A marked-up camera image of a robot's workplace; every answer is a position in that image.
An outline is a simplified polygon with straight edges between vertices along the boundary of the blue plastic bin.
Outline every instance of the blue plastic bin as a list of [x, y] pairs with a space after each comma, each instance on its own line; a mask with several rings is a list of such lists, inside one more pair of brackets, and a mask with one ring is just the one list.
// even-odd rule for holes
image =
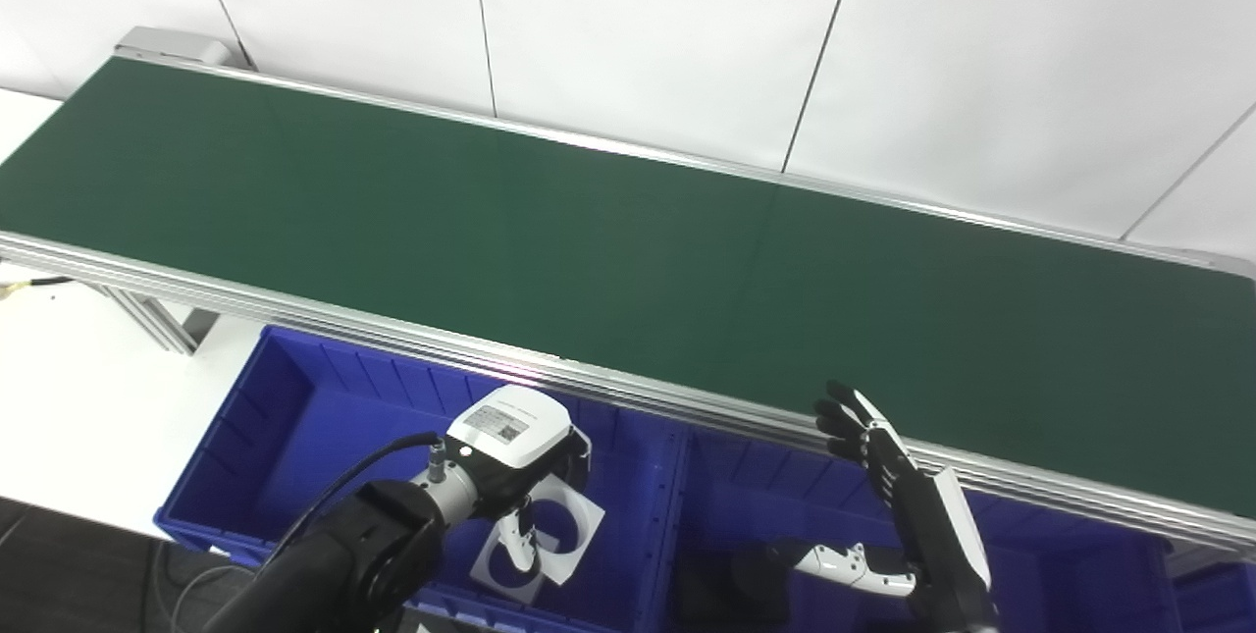
[[[283, 329], [265, 329], [156, 521], [186, 546], [256, 564], [333, 477], [408, 432], [443, 431], [502, 384], [482, 374]], [[678, 554], [780, 536], [897, 546], [862, 468], [823, 455], [688, 428], [555, 396], [594, 442], [587, 494], [607, 509], [578, 574], [535, 607], [470, 580], [489, 524], [446, 541], [440, 576], [413, 605], [506, 632], [682, 632], [667, 615]], [[408, 479], [423, 450], [362, 480]], [[1251, 566], [1171, 582], [1157, 538], [970, 494], [1004, 633], [1256, 633]], [[901, 602], [794, 575], [788, 630], [854, 633], [906, 619]]]
[[[394, 437], [427, 428], [443, 432], [462, 409], [502, 383], [268, 328], [154, 520], [185, 546], [212, 545], [236, 561], [257, 564], [347, 467]], [[656, 630], [687, 428], [614, 406], [554, 397], [593, 440], [585, 494], [607, 510], [577, 575], [561, 588], [546, 584], [535, 607], [490, 593], [468, 576], [490, 526], [470, 522], [446, 539], [440, 576], [412, 604], [504, 630]], [[426, 458], [426, 450], [396, 453], [360, 481], [412, 477]]]
[[1256, 632], [1256, 565], [1221, 564], [1173, 580], [1182, 633]]
[[[860, 467], [701, 430], [690, 450], [681, 553], [781, 536], [899, 546]], [[1004, 633], [1179, 633], [1163, 540], [980, 494], [970, 502]], [[909, 618], [899, 602], [800, 574], [790, 599], [791, 633], [858, 632], [870, 620]]]

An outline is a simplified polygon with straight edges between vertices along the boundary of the label sticker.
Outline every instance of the label sticker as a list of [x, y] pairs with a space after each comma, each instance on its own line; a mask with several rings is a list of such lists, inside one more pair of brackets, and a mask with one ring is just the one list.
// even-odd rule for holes
[[479, 428], [502, 445], [514, 442], [515, 437], [528, 431], [528, 423], [524, 419], [511, 417], [494, 406], [481, 406], [480, 409], [471, 413], [471, 417], [463, 419], [463, 425]]

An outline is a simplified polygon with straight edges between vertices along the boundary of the metal connector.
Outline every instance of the metal connector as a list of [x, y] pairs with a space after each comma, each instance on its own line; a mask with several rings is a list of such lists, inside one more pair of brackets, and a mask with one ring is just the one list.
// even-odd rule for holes
[[8, 285], [0, 285], [0, 301], [8, 300], [10, 294], [21, 290], [23, 288], [29, 288], [30, 280], [23, 280], [21, 283], [10, 283]]
[[445, 440], [432, 445], [427, 452], [427, 480], [432, 484], [445, 481]]

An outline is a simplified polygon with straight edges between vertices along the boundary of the circular hole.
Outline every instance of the circular hole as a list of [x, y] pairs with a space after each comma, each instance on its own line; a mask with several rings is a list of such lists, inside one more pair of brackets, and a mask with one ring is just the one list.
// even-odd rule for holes
[[489, 555], [489, 575], [497, 584], [511, 588], [522, 587], [535, 576], [535, 574], [515, 569], [515, 563], [510, 560], [510, 553], [501, 543], [497, 543], [497, 546]]
[[558, 540], [553, 548], [555, 553], [569, 553], [575, 549], [580, 538], [580, 530], [575, 525], [575, 517], [560, 504], [554, 501], [534, 501], [533, 517], [536, 530]]

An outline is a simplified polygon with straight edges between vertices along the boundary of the white plastic part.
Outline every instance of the white plastic part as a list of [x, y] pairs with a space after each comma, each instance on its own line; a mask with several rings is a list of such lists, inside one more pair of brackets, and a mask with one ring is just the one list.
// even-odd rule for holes
[[[492, 533], [489, 534], [489, 539], [485, 540], [484, 548], [480, 549], [480, 556], [476, 558], [475, 565], [471, 566], [471, 578], [476, 582], [489, 587], [490, 589], [502, 593], [520, 603], [530, 604], [533, 599], [536, 598], [536, 590], [540, 588], [541, 579], [549, 579], [553, 583], [561, 587], [575, 574], [577, 566], [579, 566], [580, 560], [584, 559], [584, 553], [589, 549], [589, 543], [593, 540], [593, 535], [597, 534], [598, 528], [602, 525], [602, 517], [605, 517], [607, 511], [602, 509], [598, 504], [584, 497], [578, 490], [571, 489], [563, 482], [560, 477], [546, 476], [540, 484], [534, 486], [529, 496], [533, 502], [539, 501], [551, 501], [563, 506], [569, 514], [571, 514], [571, 520], [575, 521], [575, 546], [566, 553], [555, 551], [558, 548], [558, 540], [541, 531], [536, 530], [536, 546], [535, 553], [540, 559], [540, 566], [534, 580], [530, 580], [522, 587], [506, 587], [497, 580], [492, 579], [489, 570], [489, 559], [492, 555], [492, 550], [497, 544], [502, 544], [506, 551], [510, 553], [515, 544], [507, 541], [509, 539], [520, 539], [517, 520], [514, 522], [514, 530], [510, 530], [510, 525], [506, 522], [509, 519], [499, 520], [494, 528]], [[511, 563], [519, 566], [519, 561], [511, 555]]]
[[[872, 401], [869, 401], [860, 391], [855, 391], [855, 388], [852, 388], [850, 392], [854, 393], [855, 401], [859, 402], [862, 408], [864, 408], [864, 412], [868, 413], [869, 418], [873, 419], [873, 422], [885, 422], [885, 416], [880, 413], [880, 411], [877, 409], [874, 404], [872, 404]], [[845, 411], [847, 414], [849, 414], [852, 418], [854, 418], [855, 422], [863, 422], [860, 418], [857, 417], [857, 414], [854, 414], [854, 412], [850, 408], [848, 408], [848, 406], [842, 406], [842, 409]]]
[[510, 555], [510, 564], [519, 571], [530, 571], [536, 561], [535, 531], [524, 533], [519, 526], [519, 511], [512, 510], [497, 521], [499, 539]]
[[448, 428], [450, 437], [511, 468], [534, 462], [570, 432], [571, 416], [563, 403], [520, 386], [490, 392]]
[[986, 560], [986, 546], [981, 543], [977, 521], [972, 517], [972, 509], [968, 507], [968, 500], [963, 497], [963, 489], [960, 487], [960, 480], [955, 475], [955, 468], [950, 466], [942, 468], [942, 471], [933, 476], [932, 482], [942, 497], [942, 505], [946, 507], [951, 526], [960, 539], [960, 548], [963, 550], [965, 559], [968, 560], [968, 566], [986, 583], [986, 589], [990, 589], [990, 563]]
[[[524, 605], [531, 605], [531, 603], [536, 600], [536, 594], [541, 590], [541, 584], [545, 583], [545, 575], [538, 570], [535, 576], [519, 587], [506, 587], [506, 584], [494, 579], [492, 573], [489, 569], [489, 560], [492, 558], [492, 550], [497, 549], [500, 538], [501, 521], [499, 520], [494, 524], [492, 530], [490, 530], [489, 539], [485, 540], [484, 548], [480, 549], [480, 555], [475, 559], [475, 564], [471, 565], [471, 579], [475, 579], [494, 592], [510, 597]], [[536, 546], [553, 549], [558, 546], [558, 540], [544, 533], [538, 533]]]
[[811, 548], [794, 569], [843, 584], [858, 592], [883, 597], [906, 598], [916, 588], [916, 578], [911, 574], [879, 574], [868, 569], [863, 545], [848, 550], [835, 550], [824, 545]]

